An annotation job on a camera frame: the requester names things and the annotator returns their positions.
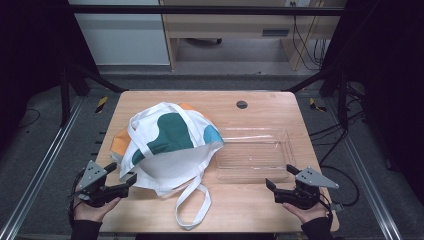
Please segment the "dark curtain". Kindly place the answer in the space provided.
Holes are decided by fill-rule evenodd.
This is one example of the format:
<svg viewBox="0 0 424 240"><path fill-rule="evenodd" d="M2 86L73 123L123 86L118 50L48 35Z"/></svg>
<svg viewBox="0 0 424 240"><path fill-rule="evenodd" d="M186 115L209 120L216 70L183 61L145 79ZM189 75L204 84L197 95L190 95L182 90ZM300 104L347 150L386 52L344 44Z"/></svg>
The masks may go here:
<svg viewBox="0 0 424 240"><path fill-rule="evenodd" d="M10 145L29 99L60 84L64 67L47 35L62 41L68 57L97 73L69 0L0 0L0 151Z"/></svg>
<svg viewBox="0 0 424 240"><path fill-rule="evenodd" d="M346 0L326 53L365 87L365 110L424 204L424 0Z"/></svg>

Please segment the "person's right hand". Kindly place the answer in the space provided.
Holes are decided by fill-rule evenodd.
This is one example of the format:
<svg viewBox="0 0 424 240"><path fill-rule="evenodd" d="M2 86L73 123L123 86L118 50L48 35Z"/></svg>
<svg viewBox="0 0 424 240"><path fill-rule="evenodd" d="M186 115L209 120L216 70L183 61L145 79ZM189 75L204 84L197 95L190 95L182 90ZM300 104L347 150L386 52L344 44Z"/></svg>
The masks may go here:
<svg viewBox="0 0 424 240"><path fill-rule="evenodd" d="M322 218L327 216L327 210L321 203L318 203L312 208L307 210L299 209L296 206L291 205L289 203L283 203L282 206L287 211L295 215L302 224L308 223L317 218Z"/></svg>

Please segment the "white tote bag colourful patches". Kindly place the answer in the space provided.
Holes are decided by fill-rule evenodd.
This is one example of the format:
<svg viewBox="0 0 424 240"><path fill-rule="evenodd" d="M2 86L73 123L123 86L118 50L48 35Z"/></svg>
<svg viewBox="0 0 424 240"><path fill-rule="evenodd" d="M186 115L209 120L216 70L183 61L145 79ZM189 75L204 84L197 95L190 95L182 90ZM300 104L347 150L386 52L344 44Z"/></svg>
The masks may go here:
<svg viewBox="0 0 424 240"><path fill-rule="evenodd" d="M202 178L223 146L219 131L205 115L187 104L161 102L131 117L113 137L110 152L122 181L135 174L137 187L151 189L159 197L180 191L177 206L195 191L202 192L204 200L193 219L177 220L182 228L191 230L211 206Z"/></svg>

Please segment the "light wooden desk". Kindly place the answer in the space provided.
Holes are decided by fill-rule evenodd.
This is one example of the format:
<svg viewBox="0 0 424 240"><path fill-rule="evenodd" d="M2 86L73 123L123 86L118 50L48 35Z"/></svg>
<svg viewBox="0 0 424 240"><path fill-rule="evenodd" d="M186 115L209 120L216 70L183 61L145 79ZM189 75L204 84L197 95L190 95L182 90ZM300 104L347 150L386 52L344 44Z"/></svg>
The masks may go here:
<svg viewBox="0 0 424 240"><path fill-rule="evenodd" d="M340 7L347 0L159 0L162 6ZM312 39L332 38L337 16L165 14L170 39L276 38L293 70L307 59Z"/></svg>

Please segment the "clear plastic tray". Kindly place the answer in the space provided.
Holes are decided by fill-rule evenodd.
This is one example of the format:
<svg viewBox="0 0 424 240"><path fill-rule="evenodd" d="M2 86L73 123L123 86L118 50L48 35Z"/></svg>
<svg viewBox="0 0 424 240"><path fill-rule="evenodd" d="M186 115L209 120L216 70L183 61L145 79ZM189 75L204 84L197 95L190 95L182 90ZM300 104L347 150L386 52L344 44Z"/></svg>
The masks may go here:
<svg viewBox="0 0 424 240"><path fill-rule="evenodd" d="M281 128L225 128L215 154L216 177L225 183L285 182L296 165L291 141Z"/></svg>

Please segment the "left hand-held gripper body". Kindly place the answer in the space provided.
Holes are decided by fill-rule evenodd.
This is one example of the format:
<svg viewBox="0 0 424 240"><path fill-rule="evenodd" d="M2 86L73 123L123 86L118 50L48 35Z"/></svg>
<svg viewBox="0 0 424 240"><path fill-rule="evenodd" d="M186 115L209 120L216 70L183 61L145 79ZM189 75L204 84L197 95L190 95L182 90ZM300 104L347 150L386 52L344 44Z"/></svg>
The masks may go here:
<svg viewBox="0 0 424 240"><path fill-rule="evenodd" d="M126 198L129 193L127 184L106 186L107 173L104 167L90 161L78 184L78 198L92 207L102 207L115 198Z"/></svg>

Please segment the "white cabinet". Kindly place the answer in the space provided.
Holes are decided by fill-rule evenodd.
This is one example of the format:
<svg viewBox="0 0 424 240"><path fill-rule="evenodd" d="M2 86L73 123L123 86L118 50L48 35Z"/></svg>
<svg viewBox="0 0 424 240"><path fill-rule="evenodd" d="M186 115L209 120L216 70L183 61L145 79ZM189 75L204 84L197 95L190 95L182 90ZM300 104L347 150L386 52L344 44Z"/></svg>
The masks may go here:
<svg viewBox="0 0 424 240"><path fill-rule="evenodd" d="M168 65L160 14L75 15L97 65Z"/></svg>

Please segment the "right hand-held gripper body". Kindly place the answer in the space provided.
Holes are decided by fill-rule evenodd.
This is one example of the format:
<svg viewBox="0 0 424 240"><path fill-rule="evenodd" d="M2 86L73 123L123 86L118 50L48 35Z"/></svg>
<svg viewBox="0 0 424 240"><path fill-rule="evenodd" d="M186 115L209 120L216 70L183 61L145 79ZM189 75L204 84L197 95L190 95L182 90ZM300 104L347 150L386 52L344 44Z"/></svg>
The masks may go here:
<svg viewBox="0 0 424 240"><path fill-rule="evenodd" d="M299 209L307 210L315 206L320 200L320 188L338 189L339 185L315 171L311 167L307 167L295 177L295 187L293 190L285 190L277 188L274 191L274 200L276 203L289 203Z"/></svg>

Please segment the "black horizontal frame bar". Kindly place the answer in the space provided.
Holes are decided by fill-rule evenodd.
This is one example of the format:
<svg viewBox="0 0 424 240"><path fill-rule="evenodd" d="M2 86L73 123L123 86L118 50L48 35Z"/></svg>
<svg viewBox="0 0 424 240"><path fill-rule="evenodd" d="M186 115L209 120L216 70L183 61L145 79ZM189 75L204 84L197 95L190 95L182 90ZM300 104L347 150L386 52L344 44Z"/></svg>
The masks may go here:
<svg viewBox="0 0 424 240"><path fill-rule="evenodd" d="M151 5L70 5L74 13L88 14L199 14L199 15L281 15L341 16L343 8L251 7L251 6L151 6Z"/></svg>

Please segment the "yellow black tape strip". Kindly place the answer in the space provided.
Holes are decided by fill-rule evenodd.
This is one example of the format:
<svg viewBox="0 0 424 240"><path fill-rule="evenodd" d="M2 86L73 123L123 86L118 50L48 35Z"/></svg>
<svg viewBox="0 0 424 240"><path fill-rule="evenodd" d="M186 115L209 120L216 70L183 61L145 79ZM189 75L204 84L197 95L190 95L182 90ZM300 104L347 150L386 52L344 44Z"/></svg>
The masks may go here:
<svg viewBox="0 0 424 240"><path fill-rule="evenodd" d="M317 111L320 111L320 112L327 112L327 108L326 107L323 107L323 106L318 106L316 104L314 98L310 98L309 99L309 106L313 110L317 110Z"/></svg>
<svg viewBox="0 0 424 240"><path fill-rule="evenodd" d="M108 100L107 96L101 97L101 99L99 100L98 105L96 107L95 113L101 113L102 112L107 100Z"/></svg>

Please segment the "aluminium floor rail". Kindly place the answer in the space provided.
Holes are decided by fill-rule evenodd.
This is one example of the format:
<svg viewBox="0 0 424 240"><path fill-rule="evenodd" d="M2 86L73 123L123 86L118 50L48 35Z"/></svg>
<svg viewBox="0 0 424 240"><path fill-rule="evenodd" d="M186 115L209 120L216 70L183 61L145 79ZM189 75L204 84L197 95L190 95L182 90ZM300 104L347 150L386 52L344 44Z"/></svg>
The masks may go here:
<svg viewBox="0 0 424 240"><path fill-rule="evenodd" d="M50 144L35 174L27 185L25 192L23 193L18 204L14 208L14 211L8 218L7 222L0 229L0 240L14 240L14 238L16 237L19 229L22 226L23 221L25 220L29 210L31 209L41 187L43 186L47 175L50 172L51 167L56 161L57 156L65 140L67 139L76 118L79 115L81 106L84 101L84 97L75 98L75 102L71 108L69 119L65 122L63 126L59 128L54 140Z"/></svg>
<svg viewBox="0 0 424 240"><path fill-rule="evenodd" d="M365 117L363 111L357 113L348 113L348 127L353 126L356 121ZM341 142L343 143L347 158L350 161L351 168L356 174L356 184L367 199L372 214L379 225L382 234L386 240L403 240L396 223L394 222L377 185L372 179L372 174L366 169L364 162L349 136L349 128L344 130L340 127Z"/></svg>

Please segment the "black metal frame stand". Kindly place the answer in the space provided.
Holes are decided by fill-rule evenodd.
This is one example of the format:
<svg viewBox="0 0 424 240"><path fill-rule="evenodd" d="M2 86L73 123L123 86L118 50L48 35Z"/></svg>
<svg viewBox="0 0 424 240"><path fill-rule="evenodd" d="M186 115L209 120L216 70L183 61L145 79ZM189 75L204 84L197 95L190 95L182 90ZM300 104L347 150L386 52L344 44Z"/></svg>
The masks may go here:
<svg viewBox="0 0 424 240"><path fill-rule="evenodd" d="M125 92L124 88L107 81L101 77L99 73L90 71L81 65L69 64L65 66L60 73L62 107L61 127L65 126L71 118L69 87L72 87L78 96L87 96L90 92L90 88L86 83L86 79L91 79L115 93Z"/></svg>
<svg viewBox="0 0 424 240"><path fill-rule="evenodd" d="M321 86L319 93L323 97L330 96L335 90L338 90L338 101L337 101L337 119L344 130L348 129L348 117L347 117L347 74L344 70L339 67L328 67L320 70L316 74L310 76L306 80L283 89L283 92L297 93L301 89L323 80L324 83Z"/></svg>

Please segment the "person's left hand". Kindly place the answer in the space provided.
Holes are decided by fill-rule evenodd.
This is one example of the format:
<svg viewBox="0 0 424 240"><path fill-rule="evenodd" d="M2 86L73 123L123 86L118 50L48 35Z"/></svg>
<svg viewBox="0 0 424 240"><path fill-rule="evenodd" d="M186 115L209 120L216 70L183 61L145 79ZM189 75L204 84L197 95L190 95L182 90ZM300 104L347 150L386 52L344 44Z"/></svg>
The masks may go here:
<svg viewBox="0 0 424 240"><path fill-rule="evenodd" d="M74 202L74 219L75 220L87 220L101 223L107 213L114 209L121 201L120 198L115 198L109 203L106 203L102 207L92 207L86 203L77 199Z"/></svg>

